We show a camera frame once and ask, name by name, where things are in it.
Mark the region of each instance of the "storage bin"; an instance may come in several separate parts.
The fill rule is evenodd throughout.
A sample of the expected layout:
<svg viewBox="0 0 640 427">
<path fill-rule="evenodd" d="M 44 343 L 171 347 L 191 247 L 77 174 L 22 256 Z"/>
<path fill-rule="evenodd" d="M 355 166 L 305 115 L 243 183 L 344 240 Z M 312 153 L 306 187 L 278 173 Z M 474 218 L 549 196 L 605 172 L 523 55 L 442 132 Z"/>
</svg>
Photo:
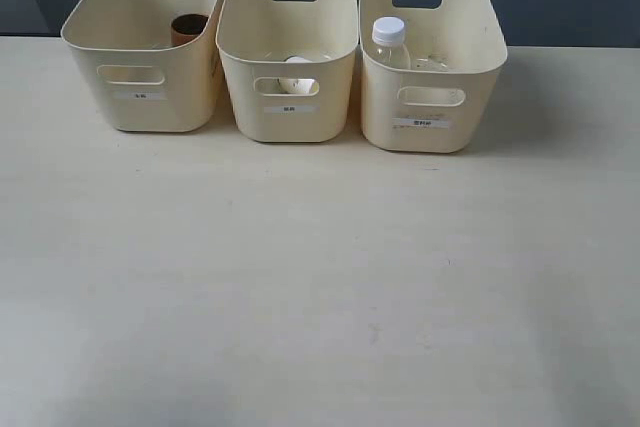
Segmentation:
<svg viewBox="0 0 640 427">
<path fill-rule="evenodd" d="M 126 131 L 184 132 L 213 113 L 222 81 L 215 29 L 222 0 L 80 0 L 62 38 L 107 121 Z M 171 22 L 209 17 L 193 41 L 171 47 Z"/>
<path fill-rule="evenodd" d="M 356 0 L 225 0 L 217 45 L 240 131 L 261 142 L 322 142 L 344 127 L 355 51 Z M 286 63 L 300 56 L 309 63 Z M 315 79 L 286 94 L 278 79 Z"/>
<path fill-rule="evenodd" d="M 405 21 L 411 70 L 372 59 L 373 23 L 384 16 Z M 365 137 L 388 150 L 466 146 L 507 59 L 490 0 L 360 0 L 360 36 Z"/>
</svg>

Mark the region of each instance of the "bin label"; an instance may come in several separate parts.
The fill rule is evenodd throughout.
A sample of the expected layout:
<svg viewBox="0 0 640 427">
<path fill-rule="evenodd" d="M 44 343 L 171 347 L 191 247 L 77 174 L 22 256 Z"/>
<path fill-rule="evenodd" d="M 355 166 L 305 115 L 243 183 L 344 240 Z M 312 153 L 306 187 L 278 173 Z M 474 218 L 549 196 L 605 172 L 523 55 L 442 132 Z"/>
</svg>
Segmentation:
<svg viewBox="0 0 640 427">
<path fill-rule="evenodd" d="M 310 114 L 315 112 L 315 105 L 275 105 L 264 108 L 265 114 Z"/>
<path fill-rule="evenodd" d="M 428 129 L 450 129 L 451 121 L 442 119 L 405 119 L 394 117 L 394 127 L 421 127 Z"/>
<path fill-rule="evenodd" d="M 160 92 L 130 92 L 125 90 L 117 90 L 113 96 L 118 100 L 166 100 L 167 96 L 164 91 Z"/>
</svg>

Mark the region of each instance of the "clear plastic bottle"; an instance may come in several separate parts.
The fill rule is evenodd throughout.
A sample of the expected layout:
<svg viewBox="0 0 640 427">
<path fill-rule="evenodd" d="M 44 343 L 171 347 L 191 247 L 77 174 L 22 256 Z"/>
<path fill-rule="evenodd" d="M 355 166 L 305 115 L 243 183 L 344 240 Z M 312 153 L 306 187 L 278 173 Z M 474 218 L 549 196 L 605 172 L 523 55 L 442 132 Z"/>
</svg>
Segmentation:
<svg viewBox="0 0 640 427">
<path fill-rule="evenodd" d="M 404 45 L 404 21 L 398 17 L 380 17 L 373 23 L 373 59 L 394 69 L 410 69 L 411 58 Z"/>
</svg>

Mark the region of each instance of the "table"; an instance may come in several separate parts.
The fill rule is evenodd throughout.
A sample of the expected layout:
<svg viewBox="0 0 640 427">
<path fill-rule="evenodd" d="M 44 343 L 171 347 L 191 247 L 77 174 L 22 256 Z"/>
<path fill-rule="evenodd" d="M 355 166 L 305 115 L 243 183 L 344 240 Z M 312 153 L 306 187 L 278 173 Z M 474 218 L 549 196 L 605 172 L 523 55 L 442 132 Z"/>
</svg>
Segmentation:
<svg viewBox="0 0 640 427">
<path fill-rule="evenodd" d="M 106 125 L 0 39 L 0 424 L 640 423 L 640 51 L 511 48 L 455 155 Z"/>
</svg>

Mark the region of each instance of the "bottle cap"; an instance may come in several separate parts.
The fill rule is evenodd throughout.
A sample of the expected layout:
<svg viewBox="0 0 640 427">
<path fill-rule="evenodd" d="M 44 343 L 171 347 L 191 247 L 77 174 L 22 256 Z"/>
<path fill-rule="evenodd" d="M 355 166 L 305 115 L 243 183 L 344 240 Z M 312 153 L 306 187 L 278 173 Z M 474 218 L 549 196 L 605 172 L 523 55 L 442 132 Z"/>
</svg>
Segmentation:
<svg viewBox="0 0 640 427">
<path fill-rule="evenodd" d="M 373 23 L 373 41 L 383 47 L 399 47 L 404 44 L 405 27 L 398 17 L 380 17 Z"/>
</svg>

